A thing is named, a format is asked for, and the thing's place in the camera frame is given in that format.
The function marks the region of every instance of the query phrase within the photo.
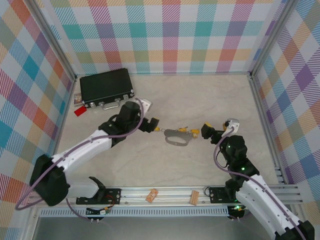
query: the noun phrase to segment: black mounting plate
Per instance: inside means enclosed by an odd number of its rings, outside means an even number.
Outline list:
[[[114,199],[114,204],[119,205],[121,199],[121,188],[106,188],[104,190],[104,196],[110,195]],[[77,197],[75,204],[77,205],[111,205],[112,199],[104,197],[100,202],[97,202],[93,198]]]
[[[232,201],[229,199],[224,187],[210,187],[209,196],[211,204],[233,204],[238,203],[238,200]]]

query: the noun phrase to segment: wooden block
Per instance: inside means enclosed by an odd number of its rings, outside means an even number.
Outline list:
[[[145,198],[145,200],[147,200],[149,203],[152,203],[156,198],[156,196],[158,195],[158,193],[159,193],[158,190],[153,188],[149,193],[149,195]]]
[[[199,192],[193,190],[191,194],[190,204],[197,206],[198,197],[199,197]]]

